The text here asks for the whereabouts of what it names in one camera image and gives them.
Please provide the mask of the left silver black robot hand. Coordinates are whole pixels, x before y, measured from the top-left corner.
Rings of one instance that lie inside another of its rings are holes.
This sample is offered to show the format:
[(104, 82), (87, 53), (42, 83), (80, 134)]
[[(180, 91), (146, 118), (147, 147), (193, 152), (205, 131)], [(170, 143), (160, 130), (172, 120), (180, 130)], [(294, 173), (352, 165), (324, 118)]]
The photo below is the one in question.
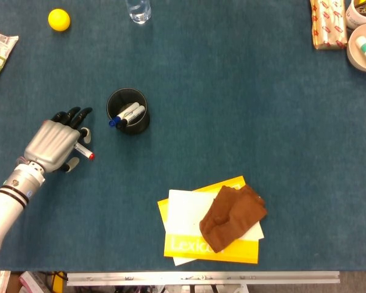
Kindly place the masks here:
[(73, 107), (45, 120), (24, 151), (25, 160), (38, 164), (46, 173), (72, 171), (79, 158), (68, 160), (68, 156), (81, 141), (89, 144), (92, 140), (91, 130), (81, 126), (92, 110)]

